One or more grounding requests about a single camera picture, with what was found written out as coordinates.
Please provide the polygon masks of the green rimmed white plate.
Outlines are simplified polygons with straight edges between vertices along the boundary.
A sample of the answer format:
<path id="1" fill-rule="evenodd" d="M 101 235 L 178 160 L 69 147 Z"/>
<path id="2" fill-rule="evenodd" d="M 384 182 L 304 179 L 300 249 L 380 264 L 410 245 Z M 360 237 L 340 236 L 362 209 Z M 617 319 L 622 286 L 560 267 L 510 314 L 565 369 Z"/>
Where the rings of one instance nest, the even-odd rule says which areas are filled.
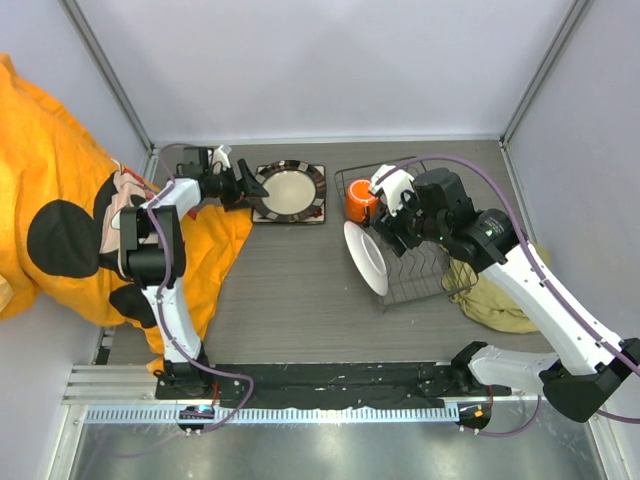
<path id="1" fill-rule="evenodd" d="M 343 234 L 349 254 L 364 281 L 377 295 L 385 296 L 388 292 L 387 268 L 377 244 L 352 221 L 344 223 Z"/>

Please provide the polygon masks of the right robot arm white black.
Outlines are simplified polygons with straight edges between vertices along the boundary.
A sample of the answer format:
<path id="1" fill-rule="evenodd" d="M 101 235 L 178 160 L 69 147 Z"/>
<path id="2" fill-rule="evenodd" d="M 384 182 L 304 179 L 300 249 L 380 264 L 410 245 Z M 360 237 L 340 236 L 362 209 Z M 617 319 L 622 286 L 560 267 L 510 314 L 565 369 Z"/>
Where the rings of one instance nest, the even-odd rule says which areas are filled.
<path id="1" fill-rule="evenodd" d="M 530 354 L 474 342 L 452 361 L 457 391 L 472 395 L 499 385 L 542 395 L 563 416 L 584 423 L 638 373 L 638 339 L 621 338 L 558 282 L 510 207 L 476 209 L 460 177 L 446 168 L 412 176 L 384 165 L 369 190 L 385 199 L 372 226 L 396 255 L 423 242 L 442 246 L 510 297 L 553 349 Z"/>

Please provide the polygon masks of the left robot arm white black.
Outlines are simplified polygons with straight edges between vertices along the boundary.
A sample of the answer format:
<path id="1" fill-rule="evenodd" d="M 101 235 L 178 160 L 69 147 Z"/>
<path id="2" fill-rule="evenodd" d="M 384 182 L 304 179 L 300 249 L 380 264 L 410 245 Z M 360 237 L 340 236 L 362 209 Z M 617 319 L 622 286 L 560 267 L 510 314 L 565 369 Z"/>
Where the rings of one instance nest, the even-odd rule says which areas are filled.
<path id="1" fill-rule="evenodd" d="M 163 366 L 153 372 L 161 399 L 200 399 L 214 384 L 184 293 L 187 255 L 182 218 L 208 198 L 229 208 L 269 196 L 245 159 L 233 166 L 222 150 L 214 151 L 213 157 L 189 164 L 186 175 L 169 180 L 142 205 L 125 207 L 118 214 L 121 269 L 141 289 L 163 342 Z"/>

